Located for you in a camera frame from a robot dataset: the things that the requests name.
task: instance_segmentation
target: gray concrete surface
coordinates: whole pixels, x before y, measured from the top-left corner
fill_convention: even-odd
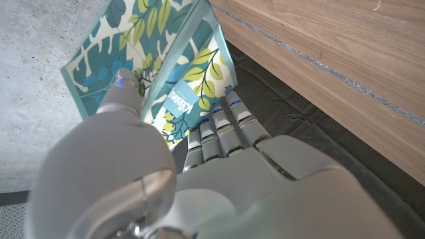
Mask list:
[[[1,0],[0,193],[26,191],[81,117],[59,72],[106,0]]]

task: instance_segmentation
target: black mat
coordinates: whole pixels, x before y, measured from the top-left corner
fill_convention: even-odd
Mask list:
[[[425,238],[425,187],[228,43],[234,91],[272,136],[290,135],[345,166],[407,238]],[[183,170],[187,142],[173,152]]]

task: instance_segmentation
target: green leaf print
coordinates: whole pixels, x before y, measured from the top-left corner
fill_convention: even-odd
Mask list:
[[[122,50],[124,49],[124,47],[127,46],[127,42],[129,38],[130,38],[130,30],[126,30],[124,33],[121,33],[119,50]]]
[[[136,43],[140,40],[144,31],[145,31],[145,20],[140,19],[134,26],[134,33],[133,33],[134,45],[136,45]]]
[[[221,73],[220,65],[218,65],[217,63],[211,64],[210,74],[216,80],[222,80],[223,79],[223,74]]]
[[[148,69],[149,67],[151,67],[152,60],[153,60],[152,53],[147,53],[145,59],[141,63],[141,65],[143,66],[143,69]]]
[[[155,62],[153,62],[153,68],[158,71],[161,68],[162,65],[162,59],[161,57],[157,56],[157,58],[155,59]]]
[[[210,110],[210,102],[208,101],[208,99],[206,98],[202,98],[201,100],[199,100],[199,107],[201,107],[202,109],[209,111]]]
[[[220,53],[220,62],[226,66],[226,61],[223,58],[223,54]]]
[[[157,15],[158,15],[157,8],[154,7],[151,14],[149,15],[149,18],[147,19],[146,31],[147,31],[147,37],[149,39],[151,38],[155,23],[157,22]]]
[[[195,92],[195,94],[199,94],[199,92],[201,91],[202,88],[202,84],[200,84],[199,86],[196,86],[195,89],[193,89],[193,91]]]
[[[130,19],[128,19],[128,23],[135,23],[137,22],[137,20],[139,20],[139,16],[137,14],[134,14],[130,17]]]
[[[146,12],[147,5],[149,4],[149,0],[139,0],[138,4],[139,4],[139,11],[141,13],[144,13]]]
[[[211,56],[211,50],[206,48],[200,51],[196,57],[196,59],[192,62],[192,64],[203,64],[208,61]]]
[[[159,34],[162,34],[165,28],[165,24],[168,21],[168,17],[170,16],[171,4],[169,0],[165,0],[164,4],[162,4],[161,9],[159,10],[158,16],[158,30]]]
[[[207,80],[206,82],[203,83],[202,85],[203,88],[203,93],[210,97],[213,98],[215,97],[215,86],[214,83],[210,80]]]
[[[190,81],[199,80],[199,79],[201,79],[203,73],[204,73],[203,69],[201,69],[199,67],[194,67],[194,68],[190,69],[190,71],[188,71],[184,75],[183,79],[184,80],[190,80]]]

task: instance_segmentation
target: leaf pattern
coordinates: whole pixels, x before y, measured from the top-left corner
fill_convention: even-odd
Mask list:
[[[139,93],[143,99],[153,97],[149,95],[149,88],[161,70],[168,50],[176,47],[173,46],[175,35],[187,15],[191,14],[189,11],[194,9],[191,1],[110,1],[103,14],[106,21],[98,21],[90,38],[84,41],[74,58],[61,70],[70,83],[68,85],[75,86],[70,90],[76,102],[77,98],[82,102],[77,104],[82,114],[86,114],[83,118],[96,113],[108,88],[114,83],[113,75],[121,67],[133,70],[140,82]],[[203,11],[203,14],[207,14],[212,9]],[[230,77],[233,71],[231,62],[230,66],[226,66],[224,60],[229,59],[225,55],[227,51],[218,49],[213,30],[206,19],[201,21],[192,42],[181,46],[186,47],[182,55],[188,60],[187,63],[176,64],[174,74],[164,85],[167,87],[163,87],[161,93],[155,96],[156,99],[166,96],[179,79],[184,79],[199,97],[191,106],[191,111],[176,118],[161,106],[163,101],[155,99],[150,106],[154,126],[163,134],[170,148],[183,140],[234,87]],[[223,42],[224,38],[218,36],[218,40]]]
[[[112,28],[118,27],[121,23],[121,16],[126,12],[126,3],[124,0],[111,0],[106,8],[106,21]]]
[[[137,22],[137,20],[139,20],[139,15],[137,14],[133,14],[130,19],[128,19],[128,23],[135,23]]]
[[[220,65],[217,64],[217,63],[211,64],[210,74],[216,80],[222,80],[223,79],[223,74],[221,72]]]
[[[157,8],[154,7],[149,18],[147,20],[147,37],[150,39],[152,36],[153,29],[155,28],[155,23],[157,22]]]
[[[124,47],[127,46],[127,42],[129,41],[129,38],[130,38],[130,30],[126,30],[124,33],[121,34],[119,50],[122,50],[124,49]]]
[[[144,31],[145,31],[145,20],[140,19],[134,27],[133,44],[136,44],[137,42],[139,42]]]
[[[206,96],[213,98],[215,97],[215,86],[214,83],[210,80],[202,83],[203,92]]]
[[[159,16],[158,16],[158,30],[159,34],[162,34],[165,28],[165,24],[168,21],[168,18],[170,16],[171,11],[171,4],[169,0],[165,0],[165,2],[162,4],[161,9],[159,10]]]
[[[192,64],[204,64],[211,57],[211,50],[206,48],[198,53],[196,59],[192,62]]]
[[[199,67],[192,68],[190,69],[190,71],[188,71],[184,75],[183,79],[184,80],[199,80],[203,76],[203,72],[204,70]]]
[[[158,71],[161,68],[161,65],[162,65],[162,59],[161,57],[157,56],[157,58],[155,59],[155,62],[153,63],[153,69]]]
[[[138,1],[139,11],[141,13],[146,12],[148,4],[149,4],[149,0],[139,0]]]
[[[210,102],[208,99],[203,98],[201,100],[199,100],[199,107],[201,107],[201,109],[204,109],[206,111],[210,110]]]
[[[221,64],[226,66],[226,61],[223,58],[223,54],[220,54],[220,62],[221,62]]]

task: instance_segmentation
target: blue leaf print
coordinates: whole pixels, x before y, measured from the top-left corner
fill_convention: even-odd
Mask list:
[[[108,75],[108,69],[106,68],[106,66],[104,66],[99,70],[98,81],[104,80],[107,75]]]
[[[122,63],[119,59],[115,60],[114,63],[112,63],[112,74],[115,75],[115,73],[122,67]]]
[[[128,60],[124,63],[124,68],[128,70],[133,70],[133,60]]]
[[[94,99],[94,101],[97,103],[97,104],[100,104],[100,102],[102,102],[102,100],[104,99],[104,94],[100,94],[100,95],[98,95],[98,96],[96,96],[96,98]]]
[[[84,87],[89,87],[89,86],[91,86],[91,85],[93,85],[93,83],[96,81],[96,75],[91,75],[91,76],[89,76],[89,77],[87,77],[84,81],[83,81],[83,83],[82,83],[82,85],[84,86]]]
[[[112,28],[118,27],[121,22],[121,16],[126,11],[126,3],[124,0],[112,0],[106,9],[106,20]]]
[[[228,85],[227,87],[226,87],[226,90],[224,91],[224,93],[225,94],[228,94],[231,90],[233,89],[233,86],[232,85]]]

